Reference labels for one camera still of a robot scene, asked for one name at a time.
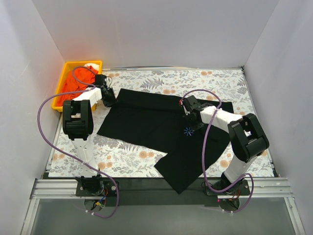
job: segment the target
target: white enclosure wall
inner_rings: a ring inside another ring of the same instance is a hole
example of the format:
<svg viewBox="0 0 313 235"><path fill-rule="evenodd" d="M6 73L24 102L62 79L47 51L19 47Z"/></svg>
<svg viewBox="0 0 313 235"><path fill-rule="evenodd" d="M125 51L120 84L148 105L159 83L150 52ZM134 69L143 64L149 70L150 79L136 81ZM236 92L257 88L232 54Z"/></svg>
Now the white enclosure wall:
<svg viewBox="0 0 313 235"><path fill-rule="evenodd" d="M0 234L16 235L49 155L37 110L55 92L64 61L31 0L0 1L0 32ZM47 104L42 120L50 140L58 117Z"/></svg>
<svg viewBox="0 0 313 235"><path fill-rule="evenodd" d="M65 61L244 65L278 0L33 0Z"/></svg>
<svg viewBox="0 0 313 235"><path fill-rule="evenodd" d="M246 63L246 77L307 234L313 234L312 67L313 1L280 0Z"/></svg>

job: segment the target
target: floral mat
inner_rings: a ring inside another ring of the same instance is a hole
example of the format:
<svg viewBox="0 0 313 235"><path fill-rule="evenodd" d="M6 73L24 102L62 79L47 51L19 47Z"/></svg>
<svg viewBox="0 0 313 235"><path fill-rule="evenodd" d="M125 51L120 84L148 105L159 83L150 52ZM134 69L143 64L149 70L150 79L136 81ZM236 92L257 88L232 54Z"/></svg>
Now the floral mat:
<svg viewBox="0 0 313 235"><path fill-rule="evenodd" d="M183 96L193 89L208 89L216 93L222 101L231 101L235 113L244 115L254 112L241 70L123 70L106 71L103 74L112 77L112 87L116 96L121 88L177 96ZM194 95L199 99L215 100L214 96L205 92L195 92ZM91 137L94 144L94 159L100 170L112 177L162 177L154 165L166 153L96 134L109 111L110 108L104 107L102 102L99 102L92 113L94 130ZM57 146L75 154L74 146L62 128ZM220 177L232 157L233 152L229 145L206 171L207 175ZM50 163L49 177L80 175L80 163L58 151L55 151ZM253 162L248 172L255 177L273 176L267 152Z"/></svg>

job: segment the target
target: red cloth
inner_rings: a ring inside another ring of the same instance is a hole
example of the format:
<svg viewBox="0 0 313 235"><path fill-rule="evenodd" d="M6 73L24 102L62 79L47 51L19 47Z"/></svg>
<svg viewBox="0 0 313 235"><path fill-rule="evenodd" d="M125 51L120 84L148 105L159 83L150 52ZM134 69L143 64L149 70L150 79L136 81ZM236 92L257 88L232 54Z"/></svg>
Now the red cloth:
<svg viewBox="0 0 313 235"><path fill-rule="evenodd" d="M91 69L94 73L96 73L96 74L98 73L98 71L95 70L92 66L89 66L88 68ZM89 70L87 70L85 68L77 68L74 73L75 73L75 76L78 80L85 82L85 83L88 83L88 84L94 83L94 74L92 72L90 72ZM76 81L75 78L73 77L72 71L70 71L67 75L65 82L64 82L61 93L83 91L86 88L87 88L87 85L84 85L84 84ZM81 95L81 93L61 95L58 99L57 106L62 106L63 102L65 100L74 99L80 95Z"/></svg>

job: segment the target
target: black cloth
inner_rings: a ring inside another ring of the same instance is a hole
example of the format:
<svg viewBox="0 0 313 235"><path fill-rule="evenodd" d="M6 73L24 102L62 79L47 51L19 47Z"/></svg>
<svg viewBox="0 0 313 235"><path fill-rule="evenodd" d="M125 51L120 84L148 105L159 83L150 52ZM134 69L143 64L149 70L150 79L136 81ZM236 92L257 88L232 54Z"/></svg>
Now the black cloth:
<svg viewBox="0 0 313 235"><path fill-rule="evenodd" d="M182 193L202 174L204 133L184 134L189 125L182 117L180 97L121 89L117 99L98 134L168 153L155 168L177 193ZM221 108L233 113L231 102L223 102ZM212 126L206 143L206 169L220 157L228 143L228 133Z"/></svg>

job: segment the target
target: yellow bin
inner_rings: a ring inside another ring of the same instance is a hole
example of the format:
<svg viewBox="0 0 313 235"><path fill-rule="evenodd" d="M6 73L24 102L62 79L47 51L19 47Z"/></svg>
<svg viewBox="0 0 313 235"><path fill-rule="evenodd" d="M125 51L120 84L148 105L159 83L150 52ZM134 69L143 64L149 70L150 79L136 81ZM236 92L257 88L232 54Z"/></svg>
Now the yellow bin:
<svg viewBox="0 0 313 235"><path fill-rule="evenodd" d="M67 75L70 71L72 71L75 67L77 66L84 66L87 63L94 63L96 65L99 65L99 71L98 74L102 73L102 61L100 60L93 60L93 61L70 61L70 62L66 62L64 67L63 67L63 71L59 80L59 84L58 84L58 88L56 91L56 94L59 94L63 88L63 84L67 78ZM52 101L52 108L54 110L57 110L59 112L63 111L63 107L62 106L57 106L57 100L58 100L59 96L54 97L53 101Z"/></svg>

